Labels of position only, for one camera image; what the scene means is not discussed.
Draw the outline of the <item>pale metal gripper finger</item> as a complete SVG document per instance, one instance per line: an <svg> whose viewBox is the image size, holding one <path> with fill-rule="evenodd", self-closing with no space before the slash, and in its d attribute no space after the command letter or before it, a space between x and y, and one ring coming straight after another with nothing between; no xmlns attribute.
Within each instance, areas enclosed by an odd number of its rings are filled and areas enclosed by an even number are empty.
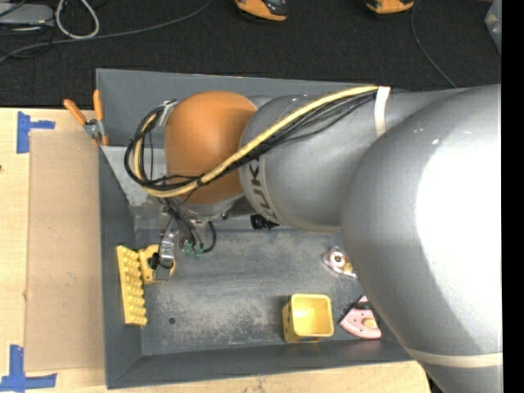
<svg viewBox="0 0 524 393"><path fill-rule="evenodd" d="M157 279L167 281L175 265L174 243L162 241L159 245L158 255Z"/></svg>

